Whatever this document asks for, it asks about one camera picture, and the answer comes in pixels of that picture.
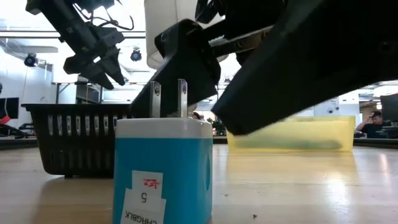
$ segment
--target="table surface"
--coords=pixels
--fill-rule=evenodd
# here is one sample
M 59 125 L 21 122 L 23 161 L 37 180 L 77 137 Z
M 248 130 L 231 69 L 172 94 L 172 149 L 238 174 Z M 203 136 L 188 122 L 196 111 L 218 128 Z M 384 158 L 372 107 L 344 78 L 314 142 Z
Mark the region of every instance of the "table surface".
M 212 223 L 398 223 L 398 151 L 213 150 Z M 46 174 L 38 149 L 0 151 L 1 223 L 111 223 L 111 179 Z

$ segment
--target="yellow container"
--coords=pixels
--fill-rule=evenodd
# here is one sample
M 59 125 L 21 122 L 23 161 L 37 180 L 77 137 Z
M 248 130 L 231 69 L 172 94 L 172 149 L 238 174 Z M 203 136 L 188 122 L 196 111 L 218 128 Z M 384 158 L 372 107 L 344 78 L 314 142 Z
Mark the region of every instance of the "yellow container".
M 292 117 L 247 136 L 227 133 L 230 151 L 338 151 L 353 149 L 354 116 Z

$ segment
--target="metal prong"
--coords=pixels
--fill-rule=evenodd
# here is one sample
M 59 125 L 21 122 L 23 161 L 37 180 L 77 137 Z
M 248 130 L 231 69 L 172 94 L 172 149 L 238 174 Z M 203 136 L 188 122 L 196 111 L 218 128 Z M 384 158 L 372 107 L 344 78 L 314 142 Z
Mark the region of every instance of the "metal prong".
M 160 117 L 160 99 L 162 98 L 162 87 L 158 82 L 150 83 L 150 116 L 151 118 Z
M 178 79 L 178 116 L 188 117 L 188 84 L 184 79 Z

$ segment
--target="paper tag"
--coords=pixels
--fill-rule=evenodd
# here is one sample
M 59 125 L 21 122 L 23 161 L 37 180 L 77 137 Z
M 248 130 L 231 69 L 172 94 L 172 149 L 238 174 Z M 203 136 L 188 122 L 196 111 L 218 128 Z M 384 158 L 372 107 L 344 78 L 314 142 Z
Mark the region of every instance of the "paper tag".
M 166 199 L 162 199 L 161 209 L 159 212 L 145 212 L 142 210 L 137 210 L 125 202 L 121 217 L 121 224 L 163 224 L 165 208 Z
M 150 197 L 162 198 L 163 173 L 133 170 L 132 189 Z
M 126 189 L 124 204 L 135 210 L 142 210 L 145 212 L 160 212 L 162 209 L 161 198 L 134 189 Z

